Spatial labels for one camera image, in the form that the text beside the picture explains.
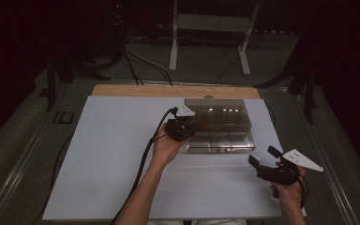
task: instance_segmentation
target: black controller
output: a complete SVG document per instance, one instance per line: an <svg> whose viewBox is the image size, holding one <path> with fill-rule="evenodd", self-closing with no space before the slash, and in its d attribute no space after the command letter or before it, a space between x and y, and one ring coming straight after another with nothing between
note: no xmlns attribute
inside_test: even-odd
<svg viewBox="0 0 360 225"><path fill-rule="evenodd" d="M260 162L249 155L248 162L256 169L257 177L275 182L282 186L289 186L298 181L300 173L297 166L282 157L282 154L273 146L268 147L268 152L275 158L280 158L281 165L277 168L260 165Z"/></svg>
<svg viewBox="0 0 360 225"><path fill-rule="evenodd" d="M192 123L191 116L176 116L174 119L169 119L165 126L165 132L173 140L182 142L192 138L195 133L201 130L201 123Z"/></svg>

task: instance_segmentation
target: white tabletop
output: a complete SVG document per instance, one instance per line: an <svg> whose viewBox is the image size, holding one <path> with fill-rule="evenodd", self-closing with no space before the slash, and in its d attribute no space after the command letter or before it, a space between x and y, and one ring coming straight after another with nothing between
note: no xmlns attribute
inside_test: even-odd
<svg viewBox="0 0 360 225"><path fill-rule="evenodd" d="M274 167L276 159L267 148L281 147L264 101L245 103L256 145L251 154ZM112 219L160 119L181 104L180 97L89 97L43 219ZM257 178L248 155L191 155L184 146L164 171L150 218L280 217L278 200L271 196L269 183Z"/></svg>

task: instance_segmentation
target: finger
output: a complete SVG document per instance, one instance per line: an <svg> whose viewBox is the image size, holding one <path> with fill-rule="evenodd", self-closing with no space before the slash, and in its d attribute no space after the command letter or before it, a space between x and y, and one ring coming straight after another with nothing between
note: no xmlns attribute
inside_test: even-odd
<svg viewBox="0 0 360 225"><path fill-rule="evenodd" d="M185 143L188 143L189 142L189 140L191 140L191 139L186 139L186 140L183 140L182 142L180 142L181 144L180 144L180 146L182 146L183 144L185 144Z"/></svg>
<svg viewBox="0 0 360 225"><path fill-rule="evenodd" d="M275 188L276 190L279 190L281 191L282 189L284 189L285 187L278 184L278 183L275 183L275 182L271 182L271 185L273 186L273 188Z"/></svg>
<svg viewBox="0 0 360 225"><path fill-rule="evenodd" d="M304 167L301 167L301 166L297 166L297 169L299 170L299 173L302 175L302 176L306 176L306 169Z"/></svg>
<svg viewBox="0 0 360 225"><path fill-rule="evenodd" d="M166 127L166 123L163 123L163 124L162 124L162 127L160 127L160 130L159 130L159 132L157 133L157 135L156 135L155 138L160 137L160 136L166 134L166 132L165 132L165 127Z"/></svg>
<svg viewBox="0 0 360 225"><path fill-rule="evenodd" d="M278 190L274 187L273 184L271 184L270 189L271 189L271 195L273 195L274 198L278 199L278 198L279 198L279 192L278 192Z"/></svg>

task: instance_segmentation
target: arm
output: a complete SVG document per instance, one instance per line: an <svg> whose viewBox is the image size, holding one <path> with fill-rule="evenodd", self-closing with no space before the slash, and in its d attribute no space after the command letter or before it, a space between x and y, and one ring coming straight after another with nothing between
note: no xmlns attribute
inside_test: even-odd
<svg viewBox="0 0 360 225"><path fill-rule="evenodd" d="M151 205L163 170L166 165L176 157L179 148L187 142L176 142L172 140L169 136L166 136L164 127L165 125L163 125L157 134L157 137L161 138L154 142L153 157L150 165L141 182L119 214L115 225L147 224Z"/></svg>
<svg viewBox="0 0 360 225"><path fill-rule="evenodd" d="M306 170L302 167L298 167L300 174L303 176L306 174ZM298 183L294 183L291 186L282 186L276 183L272 183L272 190L274 188L279 193L279 208L282 215L288 219L291 225L305 225L306 220L302 214L300 200L302 199L301 188Z"/></svg>

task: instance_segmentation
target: wire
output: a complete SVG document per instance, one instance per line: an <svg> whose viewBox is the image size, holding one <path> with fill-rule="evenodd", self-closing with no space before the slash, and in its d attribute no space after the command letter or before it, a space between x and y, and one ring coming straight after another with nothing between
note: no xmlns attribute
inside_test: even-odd
<svg viewBox="0 0 360 225"><path fill-rule="evenodd" d="M148 60L148 59L146 59L146 58L143 58L143 57L137 55L136 53L132 52L132 51L129 49L128 45L125 46L125 51L126 51L127 53L130 53L131 55L135 56L136 58L138 58L138 59L140 59L140 60L143 60L144 62L146 62L146 63L154 66L154 68L156 68L156 69L161 69L161 70L164 72L164 74L166 74L167 77L165 77L165 78L168 79L168 82L169 82L169 84L170 84L171 86L173 86L172 80L176 81L177 83L180 83L179 81L177 81L177 80L171 75L171 73L169 73L168 69L166 69L165 67L163 67L163 66L161 66L161 65L159 65L159 64L157 64L157 63L154 63L154 62L152 62L152 61L150 61L150 60Z"/></svg>
<svg viewBox="0 0 360 225"><path fill-rule="evenodd" d="M132 75L132 77L133 77L134 81L136 82L136 84L137 84L137 85L139 85L139 82L138 82L138 81L140 81L140 82L141 82L141 84L142 84L142 85L144 85L144 83L143 83L142 79L140 79L140 78L136 75L136 73L134 72L134 68L133 68L133 66L132 66L132 65L131 65L131 63L130 63L130 59L129 59L129 57L128 57L127 53L126 53L126 52L124 52L124 54L123 54L123 55L124 55L124 56L125 56L125 58L127 59L128 66L129 66L129 68L130 68L131 75Z"/></svg>
<svg viewBox="0 0 360 225"><path fill-rule="evenodd" d="M54 168L53 168L52 179L51 179L51 186L49 187L48 196L50 196L52 191L53 191L53 187L54 187L54 183L55 183L55 177L56 177L56 174L57 174L57 168L58 168L58 164L59 164L59 159L62 156L67 143L69 142L69 140L72 139L73 136L74 136L74 134L69 135L69 137L66 139L66 141L61 145L60 151L57 154L56 160L54 162ZM38 222L38 220L42 216L43 212L45 212L46 206L48 206L48 202L49 202L49 198L46 200L46 202L43 205L42 209L37 214L37 216L34 218L34 220L31 222L31 224L36 224Z"/></svg>
<svg viewBox="0 0 360 225"><path fill-rule="evenodd" d="M122 212L122 209L124 208L125 204L128 202L128 199L130 198L130 196L133 194L133 192L135 191L136 187L139 185L139 182L140 182L140 178L142 177L142 173L143 173L143 169L144 169L144 164L145 164L145 160L147 159L147 156L148 156L148 153L150 151L150 148L151 148L151 145L158 139L164 137L165 135L163 136L160 136L158 138L156 138L158 132L159 132L159 129L160 127L162 126L163 124L163 121L165 120L166 116L168 116L168 114L170 112L172 112L174 109L169 109L167 112L165 112L165 114L162 116L162 119L160 120L158 126L157 126L157 129L156 131L154 132L154 135L153 137L150 139L150 141L148 142L147 146L145 147L145 150L144 150L144 153L142 154L142 160L140 161L140 166L139 166L139 170L137 172L137 175L136 175L136 179L134 180L134 183L133 183L133 187L131 188L129 194L127 195L127 199L125 200L124 204L122 205L121 209L118 211L118 213L115 215L115 217L113 218L111 224L114 224L115 221L118 219L118 216L119 214Z"/></svg>
<svg viewBox="0 0 360 225"><path fill-rule="evenodd" d="M301 185L301 189L302 189L302 195L303 195L303 204L302 204L302 208L304 207L304 205L306 204L306 201L307 201L307 198L308 198L308 194L309 194L309 186L308 186L308 182L306 180L306 177L302 174L300 174L300 176L303 178L303 181L305 182L306 184L306 192L303 194L303 191L304 191L304 186L303 186L303 183L300 179L298 179L300 182L299 184Z"/></svg>
<svg viewBox="0 0 360 225"><path fill-rule="evenodd" d="M232 62L226 52L223 50L224 56L226 57L227 61L229 61L229 65L226 66L224 69L221 70L221 72L216 76L215 83L217 86L220 86L223 84L223 74L230 68L232 68L234 65L238 64L238 62L241 60L241 57L237 57L236 61Z"/></svg>
<svg viewBox="0 0 360 225"><path fill-rule="evenodd" d="M156 68L156 67L154 67L153 65L150 65L150 64L148 64L148 63L145 63L144 61L137 61L137 60L131 59L131 58L129 58L129 60L132 61L132 62L138 63L138 64L142 64L142 65L145 65L145 66L149 66L149 67ZM157 70L165 77L164 71L162 71L162 70L160 70L160 69L158 69L158 68L157 68Z"/></svg>
<svg viewBox="0 0 360 225"><path fill-rule="evenodd" d="M273 108L271 108L271 106L269 104L267 104L267 102L265 102L265 105L267 106L267 109L268 109L268 111L270 113L271 121L273 122L273 126L275 128L276 123L277 123L277 119L276 119L276 115L274 114Z"/></svg>

